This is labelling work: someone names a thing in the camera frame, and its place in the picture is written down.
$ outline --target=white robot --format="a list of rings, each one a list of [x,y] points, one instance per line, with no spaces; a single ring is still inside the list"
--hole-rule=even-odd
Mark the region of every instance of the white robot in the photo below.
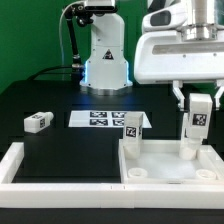
[[[91,24],[91,56],[84,66],[81,90],[98,95],[117,95],[132,86],[124,52],[124,21],[116,14],[115,0],[78,1],[67,7],[65,17],[73,49],[74,73],[83,73],[73,25]]]
[[[224,92],[223,9],[221,0],[167,0],[165,8],[146,15],[135,54],[135,79],[140,84],[173,83],[180,108],[183,83],[215,82],[219,108]]]

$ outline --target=black cable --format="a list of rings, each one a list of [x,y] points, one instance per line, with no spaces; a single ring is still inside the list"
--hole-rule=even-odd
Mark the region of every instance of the black cable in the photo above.
[[[36,77],[38,77],[39,75],[44,75],[48,71],[57,70],[57,69],[65,69],[65,68],[72,68],[72,66],[71,65],[65,65],[65,66],[59,65],[59,66],[55,66],[55,67],[45,68],[45,69],[35,73],[34,75],[31,75],[27,80],[35,80]]]

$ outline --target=green wall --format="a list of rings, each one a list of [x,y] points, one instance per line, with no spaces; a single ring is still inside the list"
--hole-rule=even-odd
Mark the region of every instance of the green wall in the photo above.
[[[61,64],[58,24],[63,6],[71,0],[0,1],[0,93],[13,81],[23,80],[37,71]],[[125,58],[133,60],[147,0],[118,2],[118,14],[126,24]],[[71,64],[67,27],[63,23],[65,64]],[[83,59],[89,57],[90,27],[77,27],[77,41]]]

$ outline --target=white paper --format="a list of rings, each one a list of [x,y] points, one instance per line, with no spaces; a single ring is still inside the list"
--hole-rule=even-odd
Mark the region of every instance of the white paper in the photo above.
[[[124,115],[128,111],[76,110],[71,112],[69,127],[122,128]],[[143,113],[143,128],[151,128],[149,119]]]

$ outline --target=black table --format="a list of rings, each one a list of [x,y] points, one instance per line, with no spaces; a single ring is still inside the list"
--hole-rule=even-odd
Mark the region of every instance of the black table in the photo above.
[[[198,92],[191,85],[185,97]],[[122,128],[68,128],[72,110],[145,111],[152,129],[143,139],[180,139],[183,111],[170,85],[135,86],[121,96],[81,93],[70,82],[18,81],[0,96],[0,159],[12,142],[24,142],[25,157],[14,183],[120,183],[118,140]],[[23,119],[51,111],[50,127],[24,132]],[[213,111],[204,144],[224,155],[223,110]],[[2,223],[223,223],[223,210],[186,209],[0,209]]]

